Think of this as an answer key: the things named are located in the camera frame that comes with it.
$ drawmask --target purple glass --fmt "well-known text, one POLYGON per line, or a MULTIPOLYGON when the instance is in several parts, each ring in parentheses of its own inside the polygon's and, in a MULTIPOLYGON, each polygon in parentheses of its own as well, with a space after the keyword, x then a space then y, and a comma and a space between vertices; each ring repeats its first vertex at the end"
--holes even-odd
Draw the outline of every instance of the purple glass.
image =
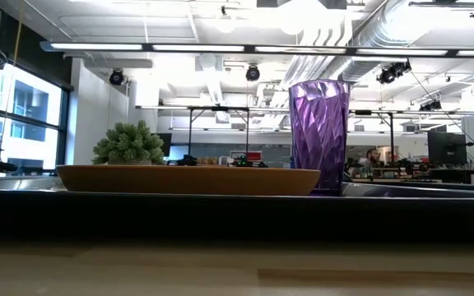
POLYGON ((316 188, 341 186, 350 95, 342 81, 306 81, 290 88, 292 157, 297 169, 321 171, 316 188))

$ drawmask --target potted plant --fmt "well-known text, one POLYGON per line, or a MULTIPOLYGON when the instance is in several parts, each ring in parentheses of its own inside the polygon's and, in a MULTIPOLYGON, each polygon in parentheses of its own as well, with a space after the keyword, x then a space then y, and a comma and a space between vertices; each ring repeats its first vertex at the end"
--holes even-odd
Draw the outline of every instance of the potted plant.
POLYGON ((101 139, 93 148, 96 157, 93 164, 163 164, 164 142, 151 134, 146 122, 138 125, 116 123, 109 129, 106 138, 101 139))

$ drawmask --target orange bowl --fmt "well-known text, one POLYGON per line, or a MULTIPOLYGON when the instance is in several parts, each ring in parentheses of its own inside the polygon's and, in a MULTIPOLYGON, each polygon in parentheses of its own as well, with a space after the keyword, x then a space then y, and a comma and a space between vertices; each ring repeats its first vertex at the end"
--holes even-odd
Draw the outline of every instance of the orange bowl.
POLYGON ((59 165, 69 191, 304 196, 318 182, 310 169, 159 165, 59 165))

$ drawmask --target man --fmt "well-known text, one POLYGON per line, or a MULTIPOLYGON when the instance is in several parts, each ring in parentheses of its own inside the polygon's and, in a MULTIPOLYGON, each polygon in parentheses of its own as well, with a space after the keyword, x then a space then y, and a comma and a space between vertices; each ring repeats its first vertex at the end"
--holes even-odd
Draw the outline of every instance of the man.
POLYGON ((366 173, 372 173, 373 177, 381 177, 382 176, 382 171, 379 169, 372 169, 372 168, 380 168, 382 167, 382 163, 379 161, 379 157, 381 156, 381 153, 379 153, 375 148, 371 148, 367 150, 367 164, 364 167, 364 171, 366 173))

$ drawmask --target wooden table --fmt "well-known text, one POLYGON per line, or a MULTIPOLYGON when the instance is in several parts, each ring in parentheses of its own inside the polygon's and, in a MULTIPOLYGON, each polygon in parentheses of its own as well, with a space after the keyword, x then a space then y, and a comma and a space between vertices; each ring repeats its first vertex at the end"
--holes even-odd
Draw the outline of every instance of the wooden table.
POLYGON ((0 243, 0 295, 474 296, 474 245, 0 243))

